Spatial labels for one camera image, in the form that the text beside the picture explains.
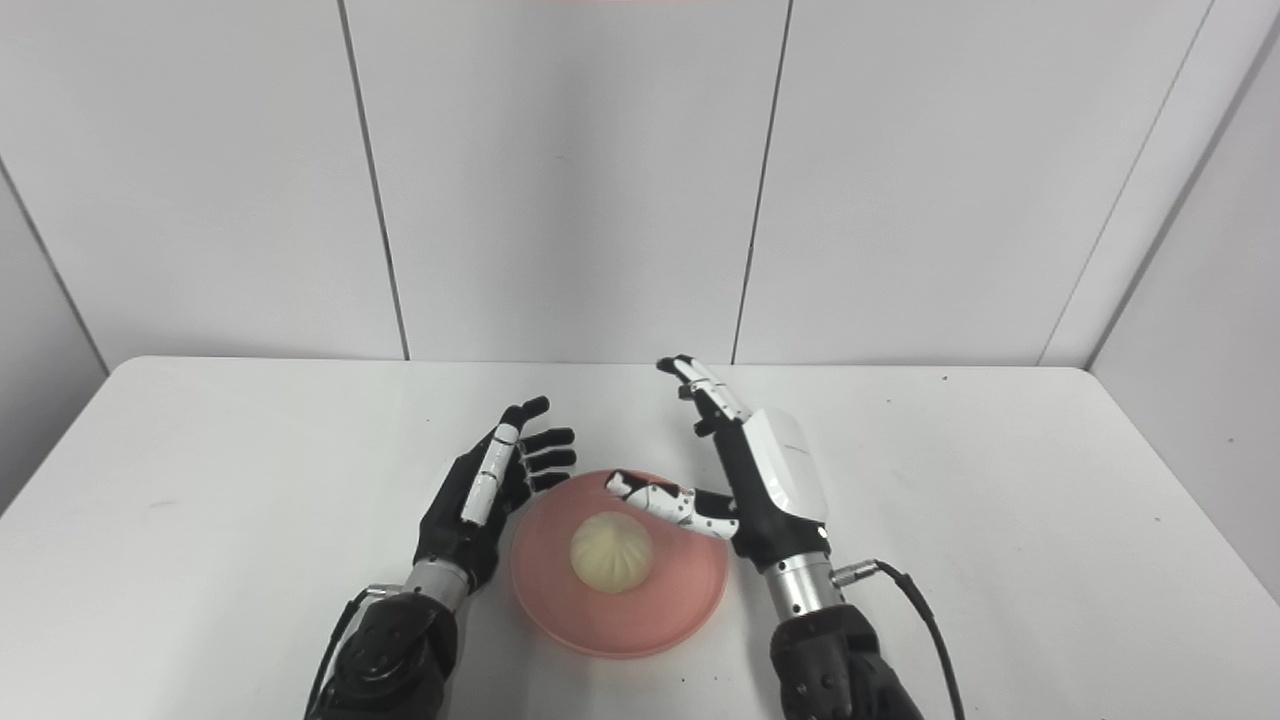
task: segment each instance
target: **metal cylinder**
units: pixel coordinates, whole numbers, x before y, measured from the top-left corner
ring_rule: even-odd
[[[840,588],[831,582],[831,560],[820,552],[792,555],[763,575],[781,620],[845,602]]]
[[[471,592],[467,574],[445,560],[420,560],[404,580],[404,592],[425,594],[456,612]]]

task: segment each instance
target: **robotic hand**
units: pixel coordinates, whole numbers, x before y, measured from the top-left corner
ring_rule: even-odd
[[[652,483],[626,470],[613,471],[605,489],[658,518],[731,541],[755,565],[778,612],[769,657],[787,720],[919,720],[879,653],[876,630],[840,591],[892,569],[868,561],[832,570],[827,505],[800,425],[776,410],[748,410],[686,355],[664,357],[658,369],[676,375],[681,400],[694,402],[701,416],[694,432],[712,436],[733,495]],[[910,584],[909,577],[891,574]],[[914,584],[911,592],[918,593]],[[932,618],[927,621],[932,629]]]
[[[535,492],[568,478],[577,461],[573,430],[521,438],[550,407],[545,397],[512,405],[498,425],[449,468],[419,524],[413,569],[402,585],[371,585],[347,605],[332,643],[367,594],[380,594],[343,644],[333,676],[325,653],[307,702],[308,720],[431,720],[458,651],[457,610],[493,578],[507,516]]]

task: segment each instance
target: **dumpling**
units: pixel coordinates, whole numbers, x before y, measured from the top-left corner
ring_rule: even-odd
[[[628,591],[653,569],[653,538],[635,518],[623,512],[591,515],[568,543],[570,564],[591,589]]]

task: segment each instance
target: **plate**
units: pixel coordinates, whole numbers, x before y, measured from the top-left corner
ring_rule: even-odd
[[[680,644],[710,618],[724,594],[728,551],[722,539],[621,502],[604,489],[607,477],[577,475],[534,501],[512,542],[512,584],[534,624],[559,643],[596,657],[643,657]],[[607,510],[635,518],[653,538],[649,577],[617,594],[586,587],[568,556],[579,525]]]

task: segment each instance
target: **black robot forearm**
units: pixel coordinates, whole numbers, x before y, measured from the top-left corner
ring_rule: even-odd
[[[781,623],[769,642],[787,720],[922,720],[879,639],[851,605]]]
[[[458,656],[453,612],[404,592],[369,606],[308,720],[434,720]]]

